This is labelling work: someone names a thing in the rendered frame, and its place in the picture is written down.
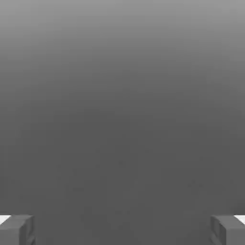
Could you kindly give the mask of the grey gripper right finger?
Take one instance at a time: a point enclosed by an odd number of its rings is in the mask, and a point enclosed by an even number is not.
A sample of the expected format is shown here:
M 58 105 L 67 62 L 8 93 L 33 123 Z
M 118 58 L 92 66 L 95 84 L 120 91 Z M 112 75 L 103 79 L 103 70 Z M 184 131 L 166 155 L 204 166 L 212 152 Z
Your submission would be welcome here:
M 212 215 L 211 245 L 245 245 L 245 215 Z

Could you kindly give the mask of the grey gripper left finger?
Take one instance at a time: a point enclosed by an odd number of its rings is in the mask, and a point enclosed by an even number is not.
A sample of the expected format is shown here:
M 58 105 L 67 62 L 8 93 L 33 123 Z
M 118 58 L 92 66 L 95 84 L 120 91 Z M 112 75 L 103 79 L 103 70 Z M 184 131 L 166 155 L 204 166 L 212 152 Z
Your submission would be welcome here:
M 0 245 L 36 245 L 35 217 L 0 215 Z

